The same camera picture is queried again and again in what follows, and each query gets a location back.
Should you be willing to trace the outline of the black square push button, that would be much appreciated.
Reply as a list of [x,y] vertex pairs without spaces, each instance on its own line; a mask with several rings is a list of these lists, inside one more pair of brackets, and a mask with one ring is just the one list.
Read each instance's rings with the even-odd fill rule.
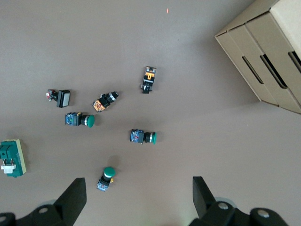
[[54,90],[48,89],[46,92],[46,97],[51,102],[56,101],[56,106],[59,108],[67,107],[69,105],[71,92],[67,89],[65,90]]

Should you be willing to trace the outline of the green mushroom push button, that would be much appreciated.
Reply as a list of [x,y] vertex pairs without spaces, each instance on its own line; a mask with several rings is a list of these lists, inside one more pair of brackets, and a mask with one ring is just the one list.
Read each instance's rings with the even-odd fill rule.
[[130,133],[130,142],[132,143],[152,143],[155,144],[157,141],[156,132],[145,132],[141,129],[132,129]]
[[102,176],[99,178],[96,188],[103,192],[107,191],[110,183],[114,181],[115,174],[116,172],[114,168],[106,167],[103,170]]
[[65,124],[69,126],[87,126],[93,127],[95,123],[95,117],[93,115],[85,115],[81,112],[67,113],[65,115]]

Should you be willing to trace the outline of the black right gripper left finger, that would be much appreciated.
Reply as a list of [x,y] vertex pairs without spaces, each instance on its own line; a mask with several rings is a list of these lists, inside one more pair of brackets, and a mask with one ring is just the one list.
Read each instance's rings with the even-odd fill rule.
[[76,178],[53,204],[39,206],[20,219],[12,212],[0,213],[0,226],[73,226],[86,203],[86,181]]

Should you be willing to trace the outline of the brown cardboard box with slots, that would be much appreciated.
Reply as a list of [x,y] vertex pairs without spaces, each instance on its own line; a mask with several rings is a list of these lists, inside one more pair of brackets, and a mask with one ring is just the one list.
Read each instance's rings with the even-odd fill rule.
[[215,38],[260,101],[301,114],[301,0],[255,0]]

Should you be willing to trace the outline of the green load switch white lever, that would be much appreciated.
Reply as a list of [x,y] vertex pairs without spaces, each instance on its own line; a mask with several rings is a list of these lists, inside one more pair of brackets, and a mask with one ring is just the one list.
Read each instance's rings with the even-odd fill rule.
[[20,139],[7,139],[0,142],[1,170],[8,177],[20,177],[26,173]]

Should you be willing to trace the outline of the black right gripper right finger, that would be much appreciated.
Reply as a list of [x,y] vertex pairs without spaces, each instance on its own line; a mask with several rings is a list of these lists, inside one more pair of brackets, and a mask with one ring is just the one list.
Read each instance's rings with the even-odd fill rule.
[[189,226],[289,226],[273,210],[254,208],[246,214],[226,201],[217,201],[201,176],[193,177],[192,193],[198,217]]

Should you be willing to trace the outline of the black selector switch orange block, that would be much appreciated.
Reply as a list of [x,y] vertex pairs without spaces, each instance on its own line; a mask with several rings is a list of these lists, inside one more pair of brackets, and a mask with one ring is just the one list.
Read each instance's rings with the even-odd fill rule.
[[119,94],[116,91],[101,94],[100,97],[92,103],[92,106],[98,113],[103,112],[111,103],[115,102],[118,97]]
[[152,91],[152,87],[155,80],[157,69],[155,67],[146,66],[143,83],[141,84],[141,89],[144,94],[149,94]]

